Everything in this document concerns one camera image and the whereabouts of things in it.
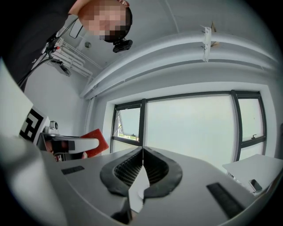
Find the black hair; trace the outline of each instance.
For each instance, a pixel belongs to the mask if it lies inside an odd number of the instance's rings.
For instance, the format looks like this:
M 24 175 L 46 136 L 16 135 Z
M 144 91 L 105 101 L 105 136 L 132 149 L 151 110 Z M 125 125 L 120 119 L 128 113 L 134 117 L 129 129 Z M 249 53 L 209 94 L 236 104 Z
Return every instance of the black hair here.
M 120 26 L 119 30 L 110 31 L 109 36 L 105 36 L 106 42 L 117 42 L 125 38 L 125 36 L 129 33 L 130 28 L 133 23 L 133 15 L 132 11 L 129 7 L 126 8 L 126 24 L 124 26 Z

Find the red board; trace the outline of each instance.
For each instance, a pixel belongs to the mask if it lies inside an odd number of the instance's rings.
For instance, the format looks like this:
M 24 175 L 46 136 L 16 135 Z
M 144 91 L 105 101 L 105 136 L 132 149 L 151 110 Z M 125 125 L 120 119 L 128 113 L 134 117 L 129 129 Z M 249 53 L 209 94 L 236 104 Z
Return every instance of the red board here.
M 89 132 L 88 134 L 81 136 L 81 138 L 97 138 L 99 140 L 99 145 L 97 148 L 86 151 L 86 153 L 88 154 L 88 158 L 96 156 L 97 154 L 109 148 L 100 129 L 96 129 L 92 132 Z

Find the black window frame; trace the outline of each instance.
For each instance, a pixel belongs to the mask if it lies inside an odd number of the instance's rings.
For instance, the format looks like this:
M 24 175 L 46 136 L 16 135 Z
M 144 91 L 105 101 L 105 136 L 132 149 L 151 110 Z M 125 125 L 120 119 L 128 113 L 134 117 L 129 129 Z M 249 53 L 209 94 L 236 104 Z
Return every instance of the black window frame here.
M 236 118 L 236 147 L 235 147 L 234 153 L 233 153 L 233 162 L 239 161 L 242 148 L 250 147 L 252 145 L 255 145 L 255 144 L 258 144 L 258 143 L 261 143 L 261 142 L 264 143 L 262 154 L 265 154 L 267 127 L 266 127 L 266 116 L 265 116 L 265 110 L 264 110 L 264 103 L 262 101 L 262 97 L 260 95 L 260 92 L 259 91 L 258 92 L 255 92 L 255 91 L 235 91 L 235 90 L 176 94 L 176 95 L 162 96 L 162 97 L 157 97 L 157 98 L 142 99 L 140 101 L 115 105 L 114 114 L 113 114 L 113 121 L 112 121 L 112 130 L 111 130 L 112 131 L 112 136 L 111 136 L 112 139 L 111 139 L 110 152 L 111 153 L 113 152 L 113 140 L 117 140 L 117 141 L 124 142 L 124 143 L 127 143 L 127 144 L 132 144 L 132 145 L 135 145 L 135 146 L 143 146 L 144 134 L 146 134 L 146 132 L 144 131 L 144 129 L 146 128 L 146 126 L 145 126 L 146 103 L 153 102 L 153 101 L 160 101 L 160 100 L 175 99 L 175 98 L 185 98 L 185 97 L 193 97 L 193 96 L 223 95 L 223 94 L 231 95 L 233 105 L 234 105 L 234 114 L 235 114 L 235 118 Z M 243 141 L 243 125 L 242 125 L 241 109 L 240 109 L 239 99 L 258 99 L 259 100 L 261 116 L 262 116 L 262 120 L 263 120 L 263 136 L 257 137 L 255 139 Z M 140 121 L 139 121 L 139 141 L 113 136 L 117 110 L 137 108 L 137 107 L 141 108 Z
M 111 136 L 111 148 L 110 152 L 113 152 L 113 140 L 117 140 L 123 143 L 135 145 L 135 146 L 143 146 L 143 135 L 144 135 L 144 124 L 145 124 L 145 102 L 146 99 L 142 99 L 140 101 L 129 102 L 125 104 L 115 105 L 113 121 L 112 121 L 112 136 Z M 139 129 L 138 129 L 138 141 L 132 139 L 126 139 L 122 137 L 114 136 L 115 131 L 115 121 L 117 117 L 117 111 L 126 110 L 126 109 L 134 109 L 140 108 L 140 119 L 139 119 Z

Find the cell phone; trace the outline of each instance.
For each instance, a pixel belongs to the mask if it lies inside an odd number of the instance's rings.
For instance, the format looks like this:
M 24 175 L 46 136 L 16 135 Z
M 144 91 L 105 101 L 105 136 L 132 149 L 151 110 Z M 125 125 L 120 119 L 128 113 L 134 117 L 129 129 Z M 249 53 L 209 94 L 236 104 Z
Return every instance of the cell phone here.
M 249 184 L 251 185 L 251 187 L 255 192 L 259 192 L 262 190 L 262 187 L 255 179 L 249 180 Z

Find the black shirt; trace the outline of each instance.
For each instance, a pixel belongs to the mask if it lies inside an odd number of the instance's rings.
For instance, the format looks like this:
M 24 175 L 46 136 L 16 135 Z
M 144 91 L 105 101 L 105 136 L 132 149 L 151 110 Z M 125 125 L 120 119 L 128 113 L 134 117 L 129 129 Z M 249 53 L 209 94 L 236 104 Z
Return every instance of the black shirt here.
M 2 13 L 1 56 L 18 83 L 40 57 L 49 37 L 58 32 L 76 0 L 7 0 Z

